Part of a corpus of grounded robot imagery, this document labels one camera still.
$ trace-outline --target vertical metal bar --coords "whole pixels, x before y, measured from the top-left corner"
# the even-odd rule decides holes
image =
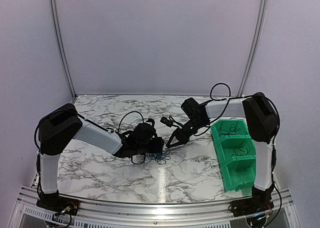
[[[74,84],[73,84],[73,81],[71,78],[69,64],[67,61],[67,56],[65,53],[64,44],[62,41],[58,13],[57,13],[56,0],[49,0],[49,2],[50,2],[53,29],[54,29],[55,39],[56,39],[56,43],[57,43],[57,47],[58,47],[58,52],[59,52],[60,59],[61,59],[63,73],[65,76],[65,80],[68,85],[68,89],[71,94],[71,97],[74,99],[77,96],[77,94],[76,94],[75,87],[74,87]]]
[[[239,87],[239,90],[237,93],[238,97],[241,96],[245,92],[245,89],[246,89],[246,86],[247,86],[247,83],[249,80],[249,76],[250,76],[250,73],[251,73],[251,70],[252,70],[252,67],[254,64],[254,60],[255,60],[255,55],[256,55],[259,39],[260,39],[262,29],[263,29],[263,23],[264,23],[264,19],[266,16],[266,9],[267,9],[267,0],[261,0],[258,19],[256,22],[254,37],[253,37],[248,61],[246,63],[245,71],[244,71],[242,81],[241,81],[241,84],[240,84],[240,87]]]

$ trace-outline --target white marble surface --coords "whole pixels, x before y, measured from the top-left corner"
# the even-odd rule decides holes
[[[79,96],[75,106],[86,118],[116,129],[129,111],[140,111],[155,120],[158,136],[168,140],[173,128],[160,123],[172,115],[179,122],[187,116],[180,108],[186,96]],[[203,102],[208,97],[196,97]],[[121,126],[133,129],[141,118],[128,116]],[[217,157],[208,131],[192,136],[184,146],[172,148],[171,160],[159,165],[146,160],[143,165],[113,157],[104,150],[73,140],[61,154],[58,188],[61,193],[92,199],[139,203],[188,203],[241,197],[240,192],[224,192]]]

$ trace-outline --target green bin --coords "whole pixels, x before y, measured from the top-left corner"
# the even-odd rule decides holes
[[[256,147],[243,120],[219,120],[211,127],[225,191],[252,187],[256,178]]]

